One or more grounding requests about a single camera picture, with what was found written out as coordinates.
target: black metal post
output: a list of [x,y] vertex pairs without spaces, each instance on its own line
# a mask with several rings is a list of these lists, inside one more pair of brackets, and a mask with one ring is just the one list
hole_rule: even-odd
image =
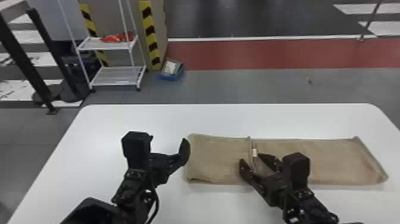
[[57,113],[56,108],[51,104],[52,93],[50,89],[46,86],[42,77],[30,62],[24,49],[16,40],[2,15],[0,15],[0,32],[1,44],[3,44],[4,48],[8,51],[22,73],[25,75],[26,79],[41,97],[43,103],[46,104],[47,108],[49,109],[49,114]]
[[71,73],[65,67],[63,59],[60,56],[60,51],[55,46],[53,40],[51,39],[45,26],[43,25],[42,19],[40,18],[38,11],[35,8],[29,8],[26,10],[26,13],[29,15],[33,24],[36,26],[41,37],[45,41],[47,48],[49,49],[55,62],[57,63],[58,67],[60,68],[62,75],[64,76],[64,80],[67,82],[67,86],[71,89],[72,93],[75,95],[76,101],[83,99],[82,93],[78,90],[77,86],[75,85],[74,81],[72,80]]
[[375,18],[376,12],[378,12],[378,9],[380,7],[380,5],[382,4],[383,0],[378,0],[378,2],[375,5],[374,10],[372,11],[370,18],[367,22],[367,24],[365,25],[365,29],[363,31],[363,33],[361,34],[360,38],[358,38],[359,41],[364,41],[364,36],[368,33],[368,29],[370,28],[370,25],[372,23],[372,21]]

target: white wall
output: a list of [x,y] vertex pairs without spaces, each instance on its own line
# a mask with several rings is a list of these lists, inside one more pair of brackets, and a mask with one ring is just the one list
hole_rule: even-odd
[[[54,41],[66,41],[71,37],[61,15],[57,0],[26,0],[29,6],[36,8],[50,37]],[[61,0],[64,11],[68,17],[75,40],[86,37],[85,22],[76,0]]]

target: cable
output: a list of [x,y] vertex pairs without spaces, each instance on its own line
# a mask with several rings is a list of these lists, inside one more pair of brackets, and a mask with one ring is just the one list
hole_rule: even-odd
[[155,218],[155,216],[158,213],[158,209],[160,208],[160,199],[158,198],[157,192],[155,192],[155,190],[153,191],[154,196],[155,196],[155,209],[153,214],[151,214],[150,218],[147,220],[146,224],[150,224],[153,219]]
[[153,221],[153,219],[155,218],[155,216],[158,213],[158,209],[160,208],[160,199],[158,198],[157,192],[155,191],[155,187],[154,187],[152,178],[151,178],[151,188],[152,188],[152,192],[155,196],[155,209],[154,209],[153,214],[151,214],[150,218],[147,220],[146,224],[150,224]]

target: white floor marking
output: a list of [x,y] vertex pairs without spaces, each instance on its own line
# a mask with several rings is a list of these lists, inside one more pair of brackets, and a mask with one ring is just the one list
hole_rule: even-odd
[[[60,84],[62,79],[45,80],[47,85]],[[5,80],[0,82],[0,101],[32,101],[35,92],[27,80]],[[64,101],[52,102],[54,107],[78,107],[82,101],[67,103]]]
[[1,1],[0,2],[0,11],[6,9],[8,7],[11,7],[13,5],[16,5],[16,4],[20,3],[20,2],[23,2],[23,1],[25,1],[25,0],[4,0],[4,1]]
[[[57,66],[50,52],[27,52],[26,54],[31,58],[32,64],[36,67]],[[7,66],[12,62],[12,60],[4,61],[9,57],[10,55],[7,53],[0,53],[0,67]]]
[[[370,14],[375,8],[375,4],[334,4],[334,6],[345,14]],[[400,3],[381,4],[377,13],[400,13]]]
[[[367,22],[362,21],[359,24],[365,27]],[[400,21],[373,21],[369,30],[379,36],[398,36],[400,35]]]
[[28,14],[23,14],[18,18],[15,18],[10,21],[10,23],[33,23],[32,20],[29,18]]
[[[244,38],[169,38],[169,42],[209,42],[209,41],[269,41],[269,40],[319,40],[319,39],[357,39],[360,35],[309,35],[309,36],[255,36]],[[376,38],[366,35],[365,38]]]
[[20,44],[24,43],[44,43],[37,30],[13,30],[15,38]]

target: gray floor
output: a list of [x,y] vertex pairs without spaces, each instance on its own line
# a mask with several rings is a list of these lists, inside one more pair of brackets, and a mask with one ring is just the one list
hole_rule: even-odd
[[[176,82],[147,76],[141,92],[134,88],[102,88],[83,105],[370,102],[400,127],[399,72],[187,71]],[[56,116],[47,116],[44,109],[0,108],[0,223],[12,215],[78,111],[63,109]]]

